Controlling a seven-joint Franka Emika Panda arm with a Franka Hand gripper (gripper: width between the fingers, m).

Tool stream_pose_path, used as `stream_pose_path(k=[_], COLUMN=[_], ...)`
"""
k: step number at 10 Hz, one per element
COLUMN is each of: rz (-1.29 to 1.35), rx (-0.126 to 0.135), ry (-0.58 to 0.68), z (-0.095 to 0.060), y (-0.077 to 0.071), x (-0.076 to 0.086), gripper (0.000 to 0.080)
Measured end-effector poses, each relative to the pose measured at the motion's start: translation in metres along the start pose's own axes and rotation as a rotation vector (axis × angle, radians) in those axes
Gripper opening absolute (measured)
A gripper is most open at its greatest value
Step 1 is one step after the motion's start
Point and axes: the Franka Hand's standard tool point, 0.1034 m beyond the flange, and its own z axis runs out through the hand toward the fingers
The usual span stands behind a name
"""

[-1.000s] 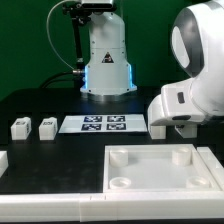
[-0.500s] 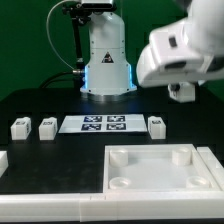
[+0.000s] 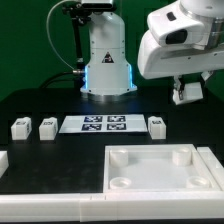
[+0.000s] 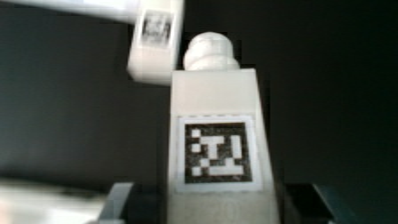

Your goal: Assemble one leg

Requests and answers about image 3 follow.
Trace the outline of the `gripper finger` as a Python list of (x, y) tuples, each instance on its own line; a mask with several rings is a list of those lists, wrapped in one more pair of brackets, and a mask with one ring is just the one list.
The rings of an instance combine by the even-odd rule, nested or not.
[(174, 77), (174, 89), (178, 92), (179, 99), (183, 99), (184, 81), (181, 76)]

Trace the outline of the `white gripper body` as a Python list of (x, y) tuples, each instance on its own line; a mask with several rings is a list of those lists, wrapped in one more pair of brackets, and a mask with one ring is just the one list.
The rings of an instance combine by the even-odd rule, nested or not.
[(137, 64), (145, 79), (220, 70), (224, 69), (224, 43), (209, 50), (187, 45), (161, 47), (147, 31), (140, 43)]

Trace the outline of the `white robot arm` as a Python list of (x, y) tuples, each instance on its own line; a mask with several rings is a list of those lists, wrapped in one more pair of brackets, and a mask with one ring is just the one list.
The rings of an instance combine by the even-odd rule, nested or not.
[[(97, 97), (135, 91), (125, 58), (124, 21), (113, 13), (113, 0), (81, 0), (81, 9), (90, 20), (91, 53), (81, 91)], [(224, 69), (224, 44), (219, 42), (224, 0), (176, 0), (149, 13), (147, 25), (138, 50), (140, 74), (146, 79), (173, 77), (177, 104), (202, 99), (201, 84), (181, 78), (193, 73), (207, 78)]]

